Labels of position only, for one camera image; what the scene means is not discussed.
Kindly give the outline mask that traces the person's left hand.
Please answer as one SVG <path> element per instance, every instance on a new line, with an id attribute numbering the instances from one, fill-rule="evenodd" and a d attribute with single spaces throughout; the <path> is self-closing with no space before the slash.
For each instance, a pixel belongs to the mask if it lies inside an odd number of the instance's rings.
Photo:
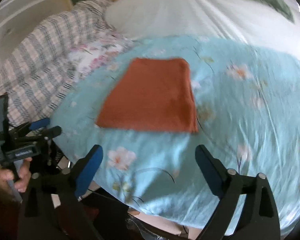
<path id="1" fill-rule="evenodd" d="M 18 172 L 19 180 L 14 183 L 15 189 L 17 189 L 18 192 L 24 193 L 27 189 L 32 176 L 29 170 L 31 161 L 31 157 L 23 159 L 23 163 Z M 9 180 L 14 180 L 13 172 L 9 169 L 0 168 L 0 192 L 12 195 L 12 189 L 8 185 Z"/>

